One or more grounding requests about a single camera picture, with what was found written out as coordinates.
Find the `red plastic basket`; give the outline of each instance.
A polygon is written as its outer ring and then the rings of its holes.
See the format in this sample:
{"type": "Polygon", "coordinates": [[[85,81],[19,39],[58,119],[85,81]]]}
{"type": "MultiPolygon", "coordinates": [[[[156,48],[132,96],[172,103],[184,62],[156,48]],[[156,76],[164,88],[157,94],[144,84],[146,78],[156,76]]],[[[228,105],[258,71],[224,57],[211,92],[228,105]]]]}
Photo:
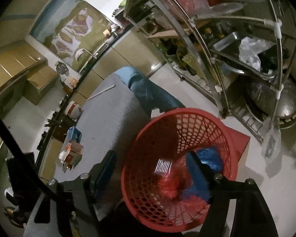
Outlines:
{"type": "Polygon", "coordinates": [[[164,198],[153,172],[158,159],[180,161],[185,154],[216,146],[224,162],[223,175],[237,176],[237,154],[225,125],[206,111],[180,108],[152,119],[138,134],[126,154],[122,193],[130,212],[144,225],[161,232],[182,232],[201,225],[209,205],[199,197],[164,198]]]}

